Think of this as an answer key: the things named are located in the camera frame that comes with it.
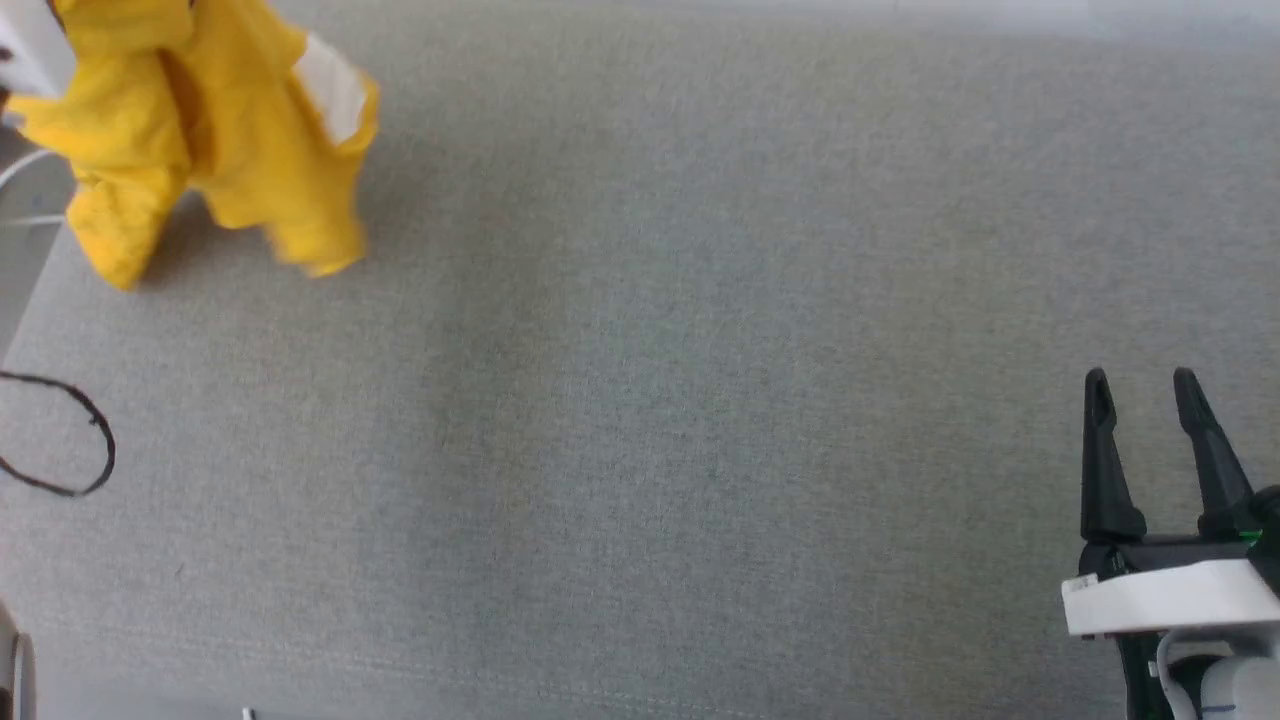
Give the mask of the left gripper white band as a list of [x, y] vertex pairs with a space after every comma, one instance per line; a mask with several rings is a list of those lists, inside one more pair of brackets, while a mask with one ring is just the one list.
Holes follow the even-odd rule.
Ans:
[[77, 68], [52, 0], [0, 0], [0, 88], [56, 99]]

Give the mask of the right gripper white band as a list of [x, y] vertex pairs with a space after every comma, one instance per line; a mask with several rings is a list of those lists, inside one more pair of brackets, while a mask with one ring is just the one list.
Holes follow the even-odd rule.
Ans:
[[[1256, 532], [1253, 489], [1190, 368], [1172, 387], [1190, 439], [1202, 514], [1199, 536], [1235, 539]], [[1085, 374], [1082, 448], [1082, 551], [1062, 582], [1071, 635], [1132, 635], [1174, 629], [1280, 628], [1280, 594], [1247, 559], [1251, 539], [1196, 536], [1142, 541], [1146, 516], [1133, 503], [1115, 430], [1117, 411], [1102, 368]]]

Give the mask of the yellow tiger print t-shirt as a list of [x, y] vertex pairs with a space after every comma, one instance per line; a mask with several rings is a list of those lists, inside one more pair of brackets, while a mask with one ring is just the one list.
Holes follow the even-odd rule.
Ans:
[[6, 108], [68, 160], [67, 222], [108, 284], [138, 284], [189, 191], [308, 275], [365, 256], [356, 190], [379, 110], [365, 70], [269, 0], [46, 1], [76, 56], [69, 87]]

